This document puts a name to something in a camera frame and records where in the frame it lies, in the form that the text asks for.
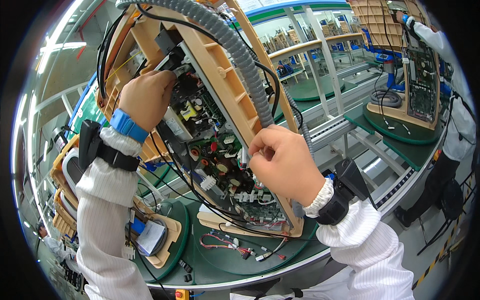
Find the black connector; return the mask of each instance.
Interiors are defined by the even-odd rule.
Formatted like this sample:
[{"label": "black connector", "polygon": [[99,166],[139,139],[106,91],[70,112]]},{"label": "black connector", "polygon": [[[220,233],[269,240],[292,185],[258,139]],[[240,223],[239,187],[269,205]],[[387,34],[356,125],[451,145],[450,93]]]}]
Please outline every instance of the black connector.
[{"label": "black connector", "polygon": [[190,267],[186,262],[184,262],[183,260],[179,260],[179,265],[181,265],[181,267],[187,272],[187,273],[191,273],[192,272],[192,267]]}]

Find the assembled machine unit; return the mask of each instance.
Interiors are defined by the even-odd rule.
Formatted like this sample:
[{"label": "assembled machine unit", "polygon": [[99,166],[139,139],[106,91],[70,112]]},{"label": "assembled machine unit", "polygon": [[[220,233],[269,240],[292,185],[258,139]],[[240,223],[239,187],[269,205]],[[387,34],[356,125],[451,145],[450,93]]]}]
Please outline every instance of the assembled machine unit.
[{"label": "assembled machine unit", "polygon": [[[215,34],[225,49],[190,27],[140,15],[132,3],[142,3],[148,14],[198,22]],[[143,163],[174,161],[202,198],[229,212],[222,218],[200,209],[197,217],[205,226],[246,235],[286,232],[299,237],[303,219],[295,215],[294,201],[269,191],[249,169],[250,142],[262,127],[273,123],[261,69],[254,66],[238,35],[205,6],[188,0],[168,7],[145,3],[150,2],[117,1],[117,7],[126,11],[111,33],[108,51],[105,49],[105,64],[99,70],[99,80],[105,84],[96,96],[98,107],[110,120],[121,103],[121,90],[130,80],[151,70],[173,71],[178,80],[170,106],[143,145]],[[238,6],[235,1],[227,1],[230,3]],[[265,50],[256,54],[274,72]],[[298,132],[281,86],[277,92],[290,129]]]},{"label": "assembled machine unit", "polygon": [[363,32],[365,44],[392,50],[398,56],[401,54],[405,75],[405,94],[400,94],[401,105],[388,107],[370,103],[367,109],[434,131],[440,104],[438,55],[425,43],[418,41],[406,26],[398,23],[395,16],[397,11],[401,11],[430,26],[422,5],[416,0],[351,0],[349,3],[362,26],[368,30]]}]

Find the hand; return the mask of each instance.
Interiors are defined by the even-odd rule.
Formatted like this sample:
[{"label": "hand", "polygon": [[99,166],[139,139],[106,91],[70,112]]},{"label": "hand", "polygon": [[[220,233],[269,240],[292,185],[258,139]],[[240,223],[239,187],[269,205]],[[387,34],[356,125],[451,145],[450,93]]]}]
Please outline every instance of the hand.
[{"label": "hand", "polygon": [[325,178],[310,156],[307,143],[287,128],[270,125],[260,130],[248,149],[250,169],[275,194],[309,206]]},{"label": "hand", "polygon": [[403,12],[401,11],[396,11],[396,20],[399,22],[399,23],[403,23]]},{"label": "hand", "polygon": [[150,71],[127,83],[119,108],[147,132],[160,123],[170,103],[176,76],[171,71]]}]

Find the blue wrist strap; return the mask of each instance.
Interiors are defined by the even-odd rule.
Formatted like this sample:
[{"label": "blue wrist strap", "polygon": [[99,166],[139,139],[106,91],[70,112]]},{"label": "blue wrist strap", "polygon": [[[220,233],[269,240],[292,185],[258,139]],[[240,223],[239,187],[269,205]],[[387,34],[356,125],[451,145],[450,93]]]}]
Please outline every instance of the blue wrist strap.
[{"label": "blue wrist strap", "polygon": [[148,136],[148,132],[135,124],[130,116],[120,108],[117,108],[113,113],[112,119],[110,120],[110,126],[121,134],[129,136],[139,143],[145,142],[145,139]]}]

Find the yellow wire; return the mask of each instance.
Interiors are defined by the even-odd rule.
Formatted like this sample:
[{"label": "yellow wire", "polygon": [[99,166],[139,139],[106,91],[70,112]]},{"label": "yellow wire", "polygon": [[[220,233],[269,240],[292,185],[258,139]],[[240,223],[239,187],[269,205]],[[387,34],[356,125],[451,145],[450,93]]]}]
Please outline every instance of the yellow wire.
[{"label": "yellow wire", "polygon": [[121,66],[119,66],[113,73],[112,75],[110,75],[106,80],[105,80],[105,83],[107,82],[108,79],[110,79],[113,75],[115,75],[115,73],[120,70],[121,67],[123,67],[127,62],[129,62],[132,58],[134,58],[135,56],[139,55],[140,53],[142,53],[141,51],[137,52],[135,55],[133,55],[132,57],[130,57],[129,59],[127,59],[126,62],[124,62]]}]

